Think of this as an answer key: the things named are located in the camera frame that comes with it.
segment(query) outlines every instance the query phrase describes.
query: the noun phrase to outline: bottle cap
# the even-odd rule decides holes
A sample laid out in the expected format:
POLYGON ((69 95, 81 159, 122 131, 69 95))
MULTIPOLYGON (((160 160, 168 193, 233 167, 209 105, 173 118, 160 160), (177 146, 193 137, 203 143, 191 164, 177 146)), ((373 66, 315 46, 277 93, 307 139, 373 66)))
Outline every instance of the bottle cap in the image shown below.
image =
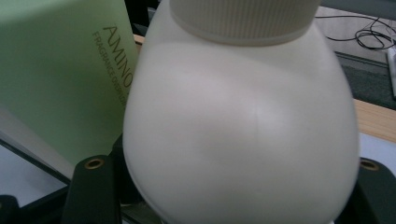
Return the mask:
POLYGON ((171 0, 174 20, 208 40, 244 46, 291 41, 305 33, 320 0, 171 0))

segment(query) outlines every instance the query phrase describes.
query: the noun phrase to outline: white plastic container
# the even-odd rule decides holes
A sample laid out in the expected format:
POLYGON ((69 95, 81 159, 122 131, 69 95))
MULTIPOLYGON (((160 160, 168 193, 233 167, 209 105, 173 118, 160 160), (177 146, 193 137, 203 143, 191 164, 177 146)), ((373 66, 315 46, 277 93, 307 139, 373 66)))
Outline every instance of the white plastic container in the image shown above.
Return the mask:
POLYGON ((315 24, 281 45, 220 44, 186 32, 169 4, 149 27, 124 121, 146 201, 169 223, 330 223, 356 181, 359 137, 315 24))

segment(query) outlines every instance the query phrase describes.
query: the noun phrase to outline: wooden desk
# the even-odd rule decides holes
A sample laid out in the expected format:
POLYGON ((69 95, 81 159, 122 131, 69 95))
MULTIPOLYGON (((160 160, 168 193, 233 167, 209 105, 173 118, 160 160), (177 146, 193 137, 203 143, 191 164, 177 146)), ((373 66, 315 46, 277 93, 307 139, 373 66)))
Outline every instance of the wooden desk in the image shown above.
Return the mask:
MULTIPOLYGON (((134 35, 134 41, 140 51, 145 38, 134 35)), ((378 105, 355 100, 358 114, 359 131, 396 143, 396 111, 378 105)))

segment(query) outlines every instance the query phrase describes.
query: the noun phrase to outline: gray surface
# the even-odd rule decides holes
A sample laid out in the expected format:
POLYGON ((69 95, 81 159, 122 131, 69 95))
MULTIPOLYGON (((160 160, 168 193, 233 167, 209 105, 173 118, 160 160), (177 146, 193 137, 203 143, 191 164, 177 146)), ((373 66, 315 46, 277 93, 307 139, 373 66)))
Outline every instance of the gray surface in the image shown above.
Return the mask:
MULTIPOLYGON (((331 17, 331 16, 361 16, 352 12, 337 10, 329 7, 320 7, 318 9, 318 17, 331 17)), ((380 19, 385 24, 392 25, 393 21, 380 19)), ((336 39, 348 39, 355 37, 356 32, 361 29, 367 28, 373 21, 363 18, 333 18, 333 19, 316 19, 315 23, 319 27, 320 31, 329 37, 336 39)), ((375 31, 384 35, 389 35, 390 30, 384 25, 379 23, 375 24, 373 28, 375 31)), ((363 40, 364 44, 371 47, 380 47, 381 44, 373 36, 366 36, 363 40)), ((328 44, 334 51, 343 52, 345 54, 358 56, 373 61, 386 63, 387 56, 386 50, 369 50, 361 47, 356 40, 353 41, 332 41, 328 40, 328 44)))
POLYGON ((0 145, 0 195, 15 196, 19 206, 25 206, 65 186, 0 145))
POLYGON ((321 5, 396 21, 396 0, 322 0, 321 5))
POLYGON ((361 133, 361 157, 381 162, 396 176, 396 143, 361 133))
POLYGON ((337 53, 337 56, 353 98, 396 110, 387 64, 342 53, 337 53))
POLYGON ((396 99, 396 47, 388 49, 388 64, 392 82, 393 98, 396 99))

